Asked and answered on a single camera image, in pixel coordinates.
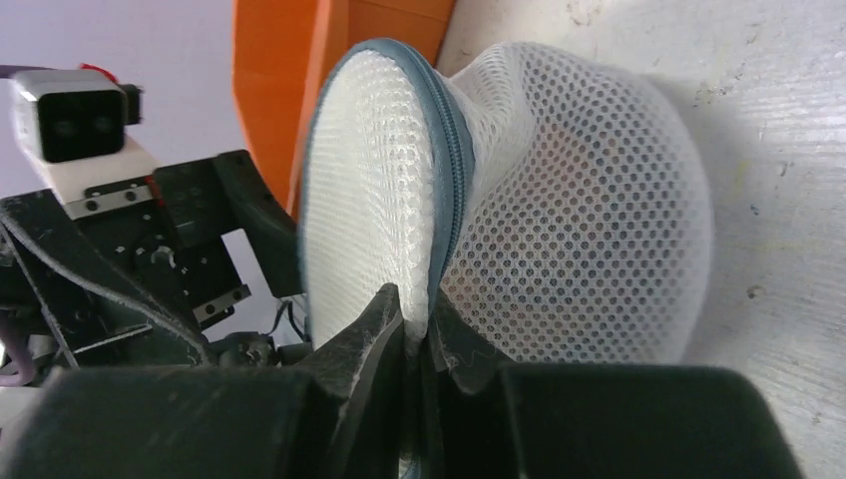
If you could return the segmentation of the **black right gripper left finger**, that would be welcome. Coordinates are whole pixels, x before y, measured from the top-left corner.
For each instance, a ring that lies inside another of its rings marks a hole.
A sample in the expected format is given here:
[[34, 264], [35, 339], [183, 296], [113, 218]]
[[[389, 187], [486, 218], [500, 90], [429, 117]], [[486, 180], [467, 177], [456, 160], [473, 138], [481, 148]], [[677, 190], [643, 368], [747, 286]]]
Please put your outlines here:
[[295, 364], [316, 385], [305, 414], [315, 478], [396, 478], [404, 402], [405, 333], [386, 283], [359, 316]]

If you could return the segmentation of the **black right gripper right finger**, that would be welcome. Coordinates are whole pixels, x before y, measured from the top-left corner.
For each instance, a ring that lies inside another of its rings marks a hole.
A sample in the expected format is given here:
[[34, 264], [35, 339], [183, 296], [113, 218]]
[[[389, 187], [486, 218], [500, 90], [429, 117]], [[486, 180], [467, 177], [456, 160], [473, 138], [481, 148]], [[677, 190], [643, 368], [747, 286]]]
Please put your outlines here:
[[422, 476], [518, 478], [514, 362], [439, 300], [422, 348]]

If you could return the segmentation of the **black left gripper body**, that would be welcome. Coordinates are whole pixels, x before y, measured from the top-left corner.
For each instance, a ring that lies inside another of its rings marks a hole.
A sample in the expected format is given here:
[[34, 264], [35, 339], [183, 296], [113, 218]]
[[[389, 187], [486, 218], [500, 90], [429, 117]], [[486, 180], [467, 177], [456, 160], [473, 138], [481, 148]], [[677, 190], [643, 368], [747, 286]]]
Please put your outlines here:
[[1, 382], [54, 368], [269, 366], [269, 332], [217, 341], [210, 327], [250, 296], [224, 244], [243, 232], [271, 294], [301, 292], [296, 225], [248, 152], [86, 188], [1, 202]]

